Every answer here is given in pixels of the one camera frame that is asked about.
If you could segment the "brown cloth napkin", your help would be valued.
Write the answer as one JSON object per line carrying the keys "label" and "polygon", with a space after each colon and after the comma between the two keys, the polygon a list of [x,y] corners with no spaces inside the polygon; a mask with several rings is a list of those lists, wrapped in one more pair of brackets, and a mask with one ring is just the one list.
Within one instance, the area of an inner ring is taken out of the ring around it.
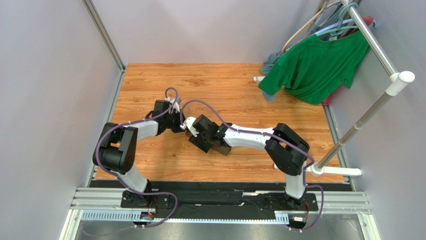
{"label": "brown cloth napkin", "polygon": [[229,146],[226,142],[214,142],[212,149],[224,156],[227,156],[230,153],[232,147]]}

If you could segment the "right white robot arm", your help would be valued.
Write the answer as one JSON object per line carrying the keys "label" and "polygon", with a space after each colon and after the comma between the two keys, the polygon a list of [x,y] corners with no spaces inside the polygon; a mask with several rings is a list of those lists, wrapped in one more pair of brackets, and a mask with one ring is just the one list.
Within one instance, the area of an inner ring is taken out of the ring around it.
{"label": "right white robot arm", "polygon": [[190,133],[189,142],[205,153],[214,150],[227,156],[233,147],[265,151],[285,174],[284,204],[293,210],[305,205],[304,167],[310,147],[286,124],[263,129],[231,123],[218,125],[200,115],[186,118],[181,128]]}

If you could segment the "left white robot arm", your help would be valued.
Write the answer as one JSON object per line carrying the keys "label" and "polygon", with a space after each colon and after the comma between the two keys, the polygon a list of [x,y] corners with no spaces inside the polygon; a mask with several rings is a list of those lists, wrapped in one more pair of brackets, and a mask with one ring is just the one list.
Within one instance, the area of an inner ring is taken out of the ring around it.
{"label": "left white robot arm", "polygon": [[142,120],[127,125],[108,122],[104,125],[95,147],[92,162],[117,177],[126,190],[122,207],[147,208],[155,201],[151,182],[135,166],[137,142],[162,134],[170,129],[181,133],[180,99],[157,100],[154,109]]}

